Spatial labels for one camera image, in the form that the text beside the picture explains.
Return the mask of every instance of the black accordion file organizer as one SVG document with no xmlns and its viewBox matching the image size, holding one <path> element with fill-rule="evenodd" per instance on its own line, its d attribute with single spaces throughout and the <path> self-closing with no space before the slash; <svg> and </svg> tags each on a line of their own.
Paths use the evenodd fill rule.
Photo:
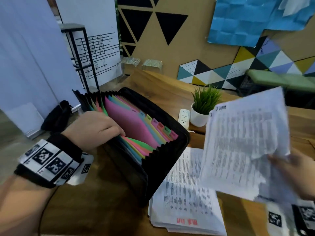
<svg viewBox="0 0 315 236">
<path fill-rule="evenodd" d="M 131 151 L 126 149 L 120 136 L 113 138 L 103 145 L 105 152 L 124 175 L 132 191 L 137 196 L 140 206 L 147 205 L 149 199 L 187 147 L 190 140 L 189 132 L 156 104 L 127 87 L 119 91 L 95 92 L 85 95 L 81 94 L 78 90 L 73 92 L 80 101 L 84 112 L 96 109 L 101 111 L 101 105 L 104 105 L 106 109 L 106 101 L 117 96 L 120 99 L 127 100 L 140 109 L 142 114 L 149 115 L 152 119 L 165 127 L 167 126 L 167 128 L 171 129 L 177 135 L 176 139 L 161 144 L 148 156 L 141 158 L 140 163 L 131 156 Z"/>
</svg>

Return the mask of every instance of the green cushion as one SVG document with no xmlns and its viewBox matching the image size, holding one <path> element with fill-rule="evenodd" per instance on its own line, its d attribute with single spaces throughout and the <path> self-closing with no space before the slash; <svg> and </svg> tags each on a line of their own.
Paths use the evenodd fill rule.
<svg viewBox="0 0 315 236">
<path fill-rule="evenodd" d="M 307 78 L 309 81 L 315 84 L 315 77 L 305 77 L 305 78 Z"/>
<path fill-rule="evenodd" d="M 255 84 L 268 86 L 287 86 L 288 82 L 281 78 L 278 74 L 270 71 L 249 69 L 246 74 L 253 80 Z"/>
<path fill-rule="evenodd" d="M 315 83 L 303 75 L 281 74 L 280 76 L 289 83 L 287 89 L 315 92 Z"/>
</svg>

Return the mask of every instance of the white pot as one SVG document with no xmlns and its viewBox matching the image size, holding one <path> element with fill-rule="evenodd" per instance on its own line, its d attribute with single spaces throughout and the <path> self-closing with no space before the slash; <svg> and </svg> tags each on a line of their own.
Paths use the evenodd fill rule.
<svg viewBox="0 0 315 236">
<path fill-rule="evenodd" d="M 195 103 L 193 103 L 193 104 L 191 105 L 190 122 L 191 122 L 191 124 L 195 125 L 196 127 L 202 127 L 202 126 L 206 125 L 206 123 L 207 123 L 207 121 L 208 121 L 209 114 L 203 115 L 203 114 L 197 113 L 197 112 L 192 108 L 192 106 L 193 106 L 194 104 L 195 104 Z"/>
</svg>

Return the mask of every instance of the yellow triangle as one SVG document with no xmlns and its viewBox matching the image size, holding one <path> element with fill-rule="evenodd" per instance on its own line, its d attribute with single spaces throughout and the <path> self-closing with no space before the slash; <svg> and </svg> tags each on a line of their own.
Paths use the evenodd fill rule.
<svg viewBox="0 0 315 236">
<path fill-rule="evenodd" d="M 243 60 L 247 60 L 247 59 L 251 59 L 251 58 L 254 58 L 254 55 L 252 53 L 250 53 L 248 50 L 246 50 L 245 47 L 241 46 L 237 52 L 237 55 L 236 55 L 233 63 L 238 63 L 238 62 L 241 62 Z"/>
<path fill-rule="evenodd" d="M 198 79 L 196 76 L 193 76 L 192 78 L 192 84 L 197 84 L 197 85 L 206 85 L 204 82 L 202 82 L 200 79 Z"/>
<path fill-rule="evenodd" d="M 302 74 L 309 69 L 309 67 L 314 63 L 315 56 L 309 57 L 307 59 L 301 59 L 295 61 L 297 68 L 302 72 Z"/>
</svg>

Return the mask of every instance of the expanding file folder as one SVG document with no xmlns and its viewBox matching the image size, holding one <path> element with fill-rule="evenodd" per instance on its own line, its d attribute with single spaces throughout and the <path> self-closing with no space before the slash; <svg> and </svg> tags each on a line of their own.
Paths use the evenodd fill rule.
<svg viewBox="0 0 315 236">
<path fill-rule="evenodd" d="M 147 205 L 187 147 L 189 132 L 156 104 L 127 87 L 85 95 L 73 92 L 83 111 L 102 111 L 125 131 L 125 137 L 117 136 L 103 148 L 126 178 L 140 206 Z"/>
</svg>

